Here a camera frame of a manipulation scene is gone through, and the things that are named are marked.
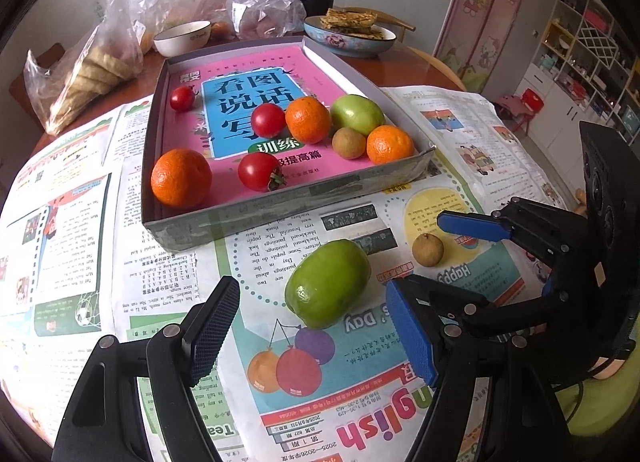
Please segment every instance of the green cushion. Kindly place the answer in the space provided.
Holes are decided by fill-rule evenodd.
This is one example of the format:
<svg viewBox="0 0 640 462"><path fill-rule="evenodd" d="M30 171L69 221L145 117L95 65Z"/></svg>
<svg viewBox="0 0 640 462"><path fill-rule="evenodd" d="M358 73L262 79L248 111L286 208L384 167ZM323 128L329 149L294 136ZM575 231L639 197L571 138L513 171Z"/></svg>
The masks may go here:
<svg viewBox="0 0 640 462"><path fill-rule="evenodd" d="M578 437L603 435L625 415L636 398L640 386L640 347L636 348L622 368L609 379L584 381L582 403L569 423L569 431ZM578 386L556 394L565 418L574 410Z"/></svg>

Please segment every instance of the metal screw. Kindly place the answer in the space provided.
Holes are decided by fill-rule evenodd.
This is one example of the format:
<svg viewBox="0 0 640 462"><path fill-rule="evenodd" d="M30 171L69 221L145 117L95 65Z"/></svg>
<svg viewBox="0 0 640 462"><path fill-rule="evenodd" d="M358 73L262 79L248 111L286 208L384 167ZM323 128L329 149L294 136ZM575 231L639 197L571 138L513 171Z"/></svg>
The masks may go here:
<svg viewBox="0 0 640 462"><path fill-rule="evenodd" d="M109 348L113 345L114 341L115 339L113 336L105 336L100 338L98 344L100 345L100 348Z"/></svg>
<svg viewBox="0 0 640 462"><path fill-rule="evenodd" d="M525 346L527 346L527 339L526 337L522 337L522 336L513 336L511 338L511 343L516 348L524 348Z"/></svg>
<svg viewBox="0 0 640 462"><path fill-rule="evenodd" d="M167 325L162 329L164 337L175 337L180 333L180 325Z"/></svg>
<svg viewBox="0 0 640 462"><path fill-rule="evenodd" d="M462 335L462 329L458 325L446 325L446 327L444 327L444 333L449 337L460 337Z"/></svg>

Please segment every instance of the blue floral bowl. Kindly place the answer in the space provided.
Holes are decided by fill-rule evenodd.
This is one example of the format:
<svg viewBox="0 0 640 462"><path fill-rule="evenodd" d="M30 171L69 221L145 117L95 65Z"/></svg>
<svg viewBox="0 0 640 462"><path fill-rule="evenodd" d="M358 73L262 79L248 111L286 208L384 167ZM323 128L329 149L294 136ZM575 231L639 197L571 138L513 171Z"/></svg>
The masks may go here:
<svg viewBox="0 0 640 462"><path fill-rule="evenodd" d="M306 35L316 43L327 47L334 54L361 58L375 57L389 50L396 41L396 35L392 31L377 25L374 25L374 27L385 35L383 40L341 34L340 32L323 28L320 24L321 17L312 16L305 19Z"/></svg>

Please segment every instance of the cherry tomato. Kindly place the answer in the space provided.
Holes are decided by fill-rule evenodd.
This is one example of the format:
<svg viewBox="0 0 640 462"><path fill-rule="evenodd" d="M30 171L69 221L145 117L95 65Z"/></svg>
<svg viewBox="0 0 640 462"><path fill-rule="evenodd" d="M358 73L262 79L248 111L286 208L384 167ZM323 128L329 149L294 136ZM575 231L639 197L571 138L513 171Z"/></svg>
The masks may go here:
<svg viewBox="0 0 640 462"><path fill-rule="evenodd" d="M189 111L193 108L196 100L196 94L190 86L178 86L169 98L169 105L177 112Z"/></svg>
<svg viewBox="0 0 640 462"><path fill-rule="evenodd" d="M251 114L251 127L258 137L276 137L286 125L284 110L270 102L261 104Z"/></svg>
<svg viewBox="0 0 640 462"><path fill-rule="evenodd" d="M262 151L242 157L238 166L238 176L244 187L261 193L275 191L286 184L278 159Z"/></svg>

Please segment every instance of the blue gripper pad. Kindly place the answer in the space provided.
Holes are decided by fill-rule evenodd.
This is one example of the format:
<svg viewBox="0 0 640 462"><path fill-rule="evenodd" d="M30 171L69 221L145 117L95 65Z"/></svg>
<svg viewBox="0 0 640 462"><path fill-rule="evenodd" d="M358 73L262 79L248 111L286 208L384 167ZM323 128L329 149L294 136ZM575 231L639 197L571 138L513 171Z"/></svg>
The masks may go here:
<svg viewBox="0 0 640 462"><path fill-rule="evenodd" d="M549 276L546 279L545 286L543 286L543 288L542 288L542 295L546 296L548 294L551 294L551 291L553 291L553 287L551 285L551 276Z"/></svg>
<svg viewBox="0 0 640 462"><path fill-rule="evenodd" d="M484 215L440 213L437 222L441 230L452 235L471 236L493 242L511 238L510 231L504 229L493 217Z"/></svg>
<svg viewBox="0 0 640 462"><path fill-rule="evenodd" d="M189 372L192 388L211 373L240 305L240 288L236 280L232 279L227 286L218 286L215 290L220 294L209 320L192 345L193 364Z"/></svg>
<svg viewBox="0 0 640 462"><path fill-rule="evenodd" d="M386 308L414 372L431 386L438 378L433 364L433 347L395 280L386 284Z"/></svg>

